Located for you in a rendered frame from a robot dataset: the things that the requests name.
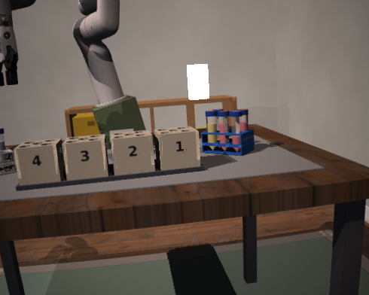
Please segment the beige bucket adapter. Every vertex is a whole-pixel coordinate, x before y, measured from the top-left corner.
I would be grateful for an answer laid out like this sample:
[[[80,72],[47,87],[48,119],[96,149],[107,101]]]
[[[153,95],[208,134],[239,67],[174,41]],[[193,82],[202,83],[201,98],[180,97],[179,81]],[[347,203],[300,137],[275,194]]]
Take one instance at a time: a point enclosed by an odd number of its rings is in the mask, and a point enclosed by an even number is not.
[[[67,138],[63,142],[67,181],[108,177],[107,148],[105,134]]]
[[[149,130],[111,133],[115,175],[155,172],[153,137]]]
[[[161,171],[200,166],[199,131],[195,128],[154,129],[154,140],[156,160]]]
[[[62,139],[25,141],[14,148],[19,185],[58,182],[66,173]]]

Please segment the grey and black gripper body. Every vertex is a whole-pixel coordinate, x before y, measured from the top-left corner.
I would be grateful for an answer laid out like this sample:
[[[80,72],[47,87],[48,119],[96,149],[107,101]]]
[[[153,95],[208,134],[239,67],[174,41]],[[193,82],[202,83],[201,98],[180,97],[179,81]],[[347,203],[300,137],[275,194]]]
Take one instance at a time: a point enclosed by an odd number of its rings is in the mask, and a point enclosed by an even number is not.
[[[7,53],[7,46],[11,46],[17,52],[13,26],[0,25],[0,64],[4,63],[6,59],[11,59],[11,55]]]

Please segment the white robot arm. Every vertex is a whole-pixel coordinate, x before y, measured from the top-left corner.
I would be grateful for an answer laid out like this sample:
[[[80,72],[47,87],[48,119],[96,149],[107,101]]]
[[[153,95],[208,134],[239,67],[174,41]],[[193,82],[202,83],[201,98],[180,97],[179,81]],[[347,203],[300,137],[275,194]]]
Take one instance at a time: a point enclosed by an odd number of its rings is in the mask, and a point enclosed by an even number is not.
[[[0,0],[0,25],[13,26],[11,11],[27,8],[35,1]],[[95,107],[128,99],[129,95],[124,95],[121,88],[111,53],[102,42],[102,39],[118,31],[120,0],[78,0],[78,9],[85,17],[74,24],[72,33],[84,57],[98,100]]]

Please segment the beige tube rack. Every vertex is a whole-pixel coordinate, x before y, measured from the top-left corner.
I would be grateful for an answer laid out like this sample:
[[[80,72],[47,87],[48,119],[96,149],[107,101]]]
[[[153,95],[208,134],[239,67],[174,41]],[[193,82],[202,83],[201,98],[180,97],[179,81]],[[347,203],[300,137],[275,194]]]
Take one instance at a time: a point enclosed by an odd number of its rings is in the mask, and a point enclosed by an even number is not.
[[[11,149],[6,148],[6,150],[0,151],[0,155],[2,154],[8,154],[8,160],[0,161],[0,167],[5,166],[4,169],[0,168],[0,175],[6,175],[17,172],[14,160],[14,152]]]

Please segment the blue tube rack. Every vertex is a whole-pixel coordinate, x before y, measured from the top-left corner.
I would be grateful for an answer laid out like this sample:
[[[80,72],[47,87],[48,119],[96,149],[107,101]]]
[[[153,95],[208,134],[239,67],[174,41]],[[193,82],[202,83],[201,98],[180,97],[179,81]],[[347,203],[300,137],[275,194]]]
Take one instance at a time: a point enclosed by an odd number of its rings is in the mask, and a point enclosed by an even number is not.
[[[230,143],[228,144],[220,144],[220,141],[216,143],[208,143],[207,135],[238,135],[240,136],[240,144],[232,144],[232,138],[230,138]],[[210,146],[217,146],[216,149],[212,150]],[[221,147],[228,147],[226,151],[223,151]],[[239,152],[236,152],[234,148],[240,148]],[[225,155],[234,155],[234,156],[242,156],[247,154],[255,149],[254,146],[254,130],[249,129],[248,131],[232,134],[232,130],[230,129],[229,133],[219,133],[217,132],[203,132],[202,134],[202,150],[203,153],[206,154],[225,154]]]

